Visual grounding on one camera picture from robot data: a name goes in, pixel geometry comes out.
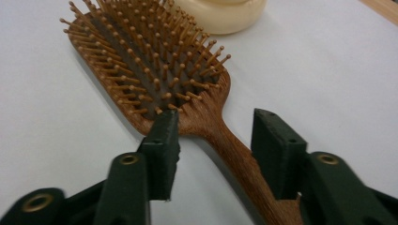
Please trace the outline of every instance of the wooden hairbrush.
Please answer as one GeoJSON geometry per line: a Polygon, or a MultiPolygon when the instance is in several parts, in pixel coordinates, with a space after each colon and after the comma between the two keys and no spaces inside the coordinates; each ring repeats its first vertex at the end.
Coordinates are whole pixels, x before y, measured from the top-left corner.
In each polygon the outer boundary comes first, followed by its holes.
{"type": "Polygon", "coordinates": [[[207,140],[268,224],[300,224],[297,202],[276,202],[252,152],[222,120],[230,78],[223,46],[173,1],[84,0],[73,3],[65,32],[130,123],[147,134],[157,114],[179,110],[179,133],[207,140]]]}

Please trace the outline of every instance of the white surface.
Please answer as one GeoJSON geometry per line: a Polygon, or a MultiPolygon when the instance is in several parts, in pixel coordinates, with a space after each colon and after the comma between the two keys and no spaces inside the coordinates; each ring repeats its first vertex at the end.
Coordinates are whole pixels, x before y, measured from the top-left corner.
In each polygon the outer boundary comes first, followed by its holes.
{"type": "MultiPolygon", "coordinates": [[[[67,1],[0,7],[0,214],[22,195],[67,196],[107,175],[142,137],[129,132],[79,64],[58,19],[67,1]]],[[[224,119],[250,144],[253,108],[277,113],[309,150],[344,158],[372,188],[398,197],[398,28],[356,0],[269,0],[259,22],[217,37],[233,58],[224,119]]],[[[251,224],[203,153],[181,138],[171,202],[153,224],[251,224]]]]}

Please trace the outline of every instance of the brush bristle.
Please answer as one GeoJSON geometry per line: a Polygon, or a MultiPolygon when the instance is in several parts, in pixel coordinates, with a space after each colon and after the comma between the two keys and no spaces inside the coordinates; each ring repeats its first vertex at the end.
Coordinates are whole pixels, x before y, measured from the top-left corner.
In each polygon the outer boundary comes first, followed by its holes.
{"type": "Polygon", "coordinates": [[[209,34],[179,7],[172,13],[173,1],[84,2],[89,13],[69,2],[77,21],[60,21],[114,101],[131,105],[129,113],[152,120],[219,87],[222,64],[231,56],[219,61],[223,46],[211,53],[217,41],[208,41],[209,34]]]}

